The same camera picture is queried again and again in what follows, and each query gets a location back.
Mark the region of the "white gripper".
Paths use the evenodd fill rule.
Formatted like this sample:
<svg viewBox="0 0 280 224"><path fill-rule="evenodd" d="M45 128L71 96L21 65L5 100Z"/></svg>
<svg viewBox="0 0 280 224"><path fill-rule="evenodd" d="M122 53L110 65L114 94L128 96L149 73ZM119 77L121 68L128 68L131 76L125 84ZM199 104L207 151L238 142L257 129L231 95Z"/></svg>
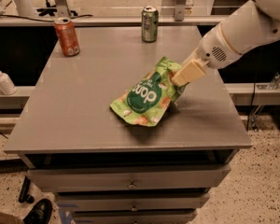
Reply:
<svg viewBox="0 0 280 224"><path fill-rule="evenodd" d="M183 62L171 81L182 87L205 75L205 67L222 69L238 61L242 55L228 42L219 24L206 33L195 49Z"/></svg>

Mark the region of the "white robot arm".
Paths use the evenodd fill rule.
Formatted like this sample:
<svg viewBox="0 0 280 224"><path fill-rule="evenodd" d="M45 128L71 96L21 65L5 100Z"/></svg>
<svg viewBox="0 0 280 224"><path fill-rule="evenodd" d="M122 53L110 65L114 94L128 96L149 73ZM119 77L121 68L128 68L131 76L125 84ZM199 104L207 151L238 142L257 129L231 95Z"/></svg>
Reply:
<svg viewBox="0 0 280 224"><path fill-rule="evenodd" d="M225 68L250 50L278 40L280 0L249 0L203 36L172 81L185 86L203 77L206 68Z"/></svg>

